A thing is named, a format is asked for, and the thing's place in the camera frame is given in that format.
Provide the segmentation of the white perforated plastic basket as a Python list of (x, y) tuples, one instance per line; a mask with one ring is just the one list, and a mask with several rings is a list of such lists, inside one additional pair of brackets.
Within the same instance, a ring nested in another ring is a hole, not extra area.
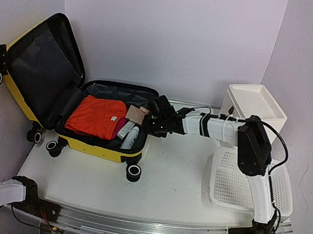
[[(210, 200), (216, 208), (226, 208), (245, 214), (254, 212), (250, 185), (237, 166), (237, 150), (218, 147), (212, 157)], [(282, 218), (293, 213), (291, 182), (285, 165), (271, 173), (275, 206)]]

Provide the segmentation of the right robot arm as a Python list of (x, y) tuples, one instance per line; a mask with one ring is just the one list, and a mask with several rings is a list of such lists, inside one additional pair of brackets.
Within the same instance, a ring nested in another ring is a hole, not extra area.
[(266, 130), (277, 131), (260, 117), (236, 118), (225, 114), (202, 112), (199, 107), (184, 107), (178, 111), (170, 102), (156, 99), (149, 104), (142, 129), (155, 137), (167, 134), (198, 135), (220, 140), (237, 148), (237, 166), (246, 176), (253, 200), (252, 226), (230, 228), (228, 234), (275, 234), (281, 213), (275, 206), (272, 171), (283, 165), (271, 165), (271, 142)]

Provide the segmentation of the orange garment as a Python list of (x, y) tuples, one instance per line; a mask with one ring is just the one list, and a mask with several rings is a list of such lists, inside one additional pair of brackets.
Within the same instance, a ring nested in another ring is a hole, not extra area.
[(89, 95), (67, 119), (65, 128), (102, 140), (112, 140), (119, 121), (126, 114), (126, 104), (123, 101), (98, 99)]

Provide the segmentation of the yellow cartoon print suitcase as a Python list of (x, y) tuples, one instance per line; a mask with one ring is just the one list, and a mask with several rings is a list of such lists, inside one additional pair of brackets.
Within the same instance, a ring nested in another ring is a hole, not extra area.
[(56, 140), (46, 144), (52, 157), (64, 147), (126, 164), (126, 177), (136, 182), (142, 174), (139, 161), (147, 135), (143, 131), (129, 150), (121, 149), (123, 140), (102, 140), (67, 130), (65, 122), (89, 95), (98, 99), (123, 101), (127, 107), (146, 107), (159, 96), (146, 86), (104, 80), (85, 80), (85, 67), (69, 19), (56, 13), (7, 46), (6, 84), (19, 107), (32, 122), (26, 139), (42, 140), (43, 131), (53, 130)]

